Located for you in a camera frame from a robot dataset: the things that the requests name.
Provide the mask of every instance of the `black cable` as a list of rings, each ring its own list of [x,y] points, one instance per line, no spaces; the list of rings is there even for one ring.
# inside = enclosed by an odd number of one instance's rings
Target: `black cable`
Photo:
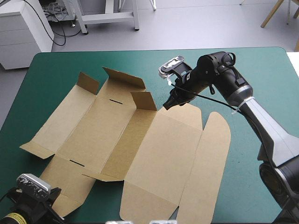
[[[216,100],[216,99],[213,99],[213,98],[209,98],[209,97],[205,97],[205,96],[196,94],[196,93],[194,93],[194,92],[191,92],[191,91],[185,90],[185,89],[183,89],[183,88],[181,88],[181,87],[178,87],[178,86],[176,86],[175,84],[171,84],[171,85],[172,85],[174,88],[177,88],[177,89],[179,89],[179,90],[188,92],[188,93],[190,93],[190,94],[193,94],[194,96],[201,97],[201,98],[203,98],[203,99],[208,99],[208,100],[214,101],[214,102],[216,102],[216,103],[225,105],[225,106],[229,107],[230,109],[232,109],[232,110],[234,110],[234,111],[237,111],[238,113],[244,115],[241,111],[235,109],[235,108],[232,107],[231,105],[228,105],[228,104],[226,104],[226,103],[224,103],[224,102],[222,102],[222,101],[219,101],[219,100]]]
[[[65,37],[76,36],[76,35],[78,35],[80,32],[81,32],[81,29],[80,29],[77,33],[75,33],[75,34],[73,34],[73,35],[61,35],[61,34],[56,33],[55,31],[53,31],[54,34],[57,34],[58,36],[65,36]]]
[[[2,198],[0,198],[0,202],[2,202],[2,200],[7,196],[8,192],[2,196]]]
[[[56,44],[56,45],[58,45],[58,46],[64,46],[64,45],[66,44],[66,37],[64,37],[64,43],[63,43],[63,44],[56,43],[56,42],[52,39],[52,37],[50,36],[50,34],[48,33],[48,31],[47,31],[45,25],[43,24],[43,21],[42,21],[41,17],[39,16],[39,14],[37,13],[36,9],[35,9],[29,2],[27,2],[26,0],[23,0],[23,1],[26,2],[26,3],[33,9],[33,11],[36,13],[37,17],[39,18],[39,20],[41,21],[41,23],[42,23],[42,25],[43,25],[44,30],[46,31],[48,37],[53,41],[53,43]],[[62,26],[61,24],[60,24],[60,26],[61,26],[61,29],[62,29],[63,34],[65,35],[63,26]]]

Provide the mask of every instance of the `brown cardboard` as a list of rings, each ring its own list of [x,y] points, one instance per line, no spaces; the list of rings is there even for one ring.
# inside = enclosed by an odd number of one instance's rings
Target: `brown cardboard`
[[[157,111],[142,79],[104,69],[109,79],[97,95],[99,83],[80,73],[78,83],[35,137],[21,146],[43,159],[54,155],[41,175],[52,187],[62,189],[53,209],[63,217],[78,208],[95,179],[125,181],[120,214],[137,224],[167,219],[178,205],[201,208],[201,203],[188,203],[188,197],[203,197],[192,196],[190,189],[201,178],[194,169],[207,166],[202,165],[208,157],[202,148],[213,141],[206,148],[214,151],[211,157],[219,165],[211,170],[215,178],[205,180],[214,185],[207,198],[209,218],[229,146],[228,134],[216,141],[213,138],[218,135],[211,138],[213,131],[218,133],[216,129],[229,132],[223,118],[214,119],[211,114],[203,135],[207,140],[201,143],[199,108],[186,104]],[[219,148],[222,153],[217,157]],[[187,214],[180,211],[181,220],[193,215],[194,209]]]
[[[179,203],[178,223],[210,224],[230,144],[230,129],[217,112],[209,116]]]

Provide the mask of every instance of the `yellow stripe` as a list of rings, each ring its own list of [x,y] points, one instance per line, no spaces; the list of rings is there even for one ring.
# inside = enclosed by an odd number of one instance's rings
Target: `yellow stripe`
[[[27,224],[26,220],[24,219],[23,216],[21,216],[18,213],[9,213],[7,216],[5,216],[4,218],[12,218],[14,219],[18,224]]]

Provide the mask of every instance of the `green table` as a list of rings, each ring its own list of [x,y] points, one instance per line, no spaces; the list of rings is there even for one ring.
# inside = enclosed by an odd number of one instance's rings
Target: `green table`
[[[35,56],[0,132],[0,195],[15,186],[19,174],[40,175],[49,163],[50,158],[41,160],[19,146],[45,123],[76,83],[80,71],[101,84],[107,79],[102,66],[139,76],[161,108],[171,89],[157,74],[161,64],[182,55],[195,66],[199,56],[221,50],[236,54],[236,67],[253,86],[255,98],[290,134],[299,136],[299,79],[281,48],[41,53]],[[210,95],[209,90],[202,94]],[[213,97],[223,100],[219,93]],[[214,102],[198,98],[192,104],[201,108],[204,124],[210,112],[218,111],[231,128],[231,146],[213,222],[271,222],[280,208],[260,180],[260,162],[256,160],[260,142],[248,123]],[[85,204],[68,220],[119,219],[122,185],[97,181]],[[0,216],[8,213],[9,206],[7,199],[0,204]]]

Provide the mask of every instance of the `white drawer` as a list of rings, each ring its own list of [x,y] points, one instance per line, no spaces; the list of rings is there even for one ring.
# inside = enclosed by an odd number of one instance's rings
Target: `white drawer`
[[[0,46],[0,63],[5,69],[27,68],[40,52],[36,43]]]
[[[35,42],[29,29],[0,32],[0,46]]]
[[[21,15],[0,16],[0,31],[28,29]]]

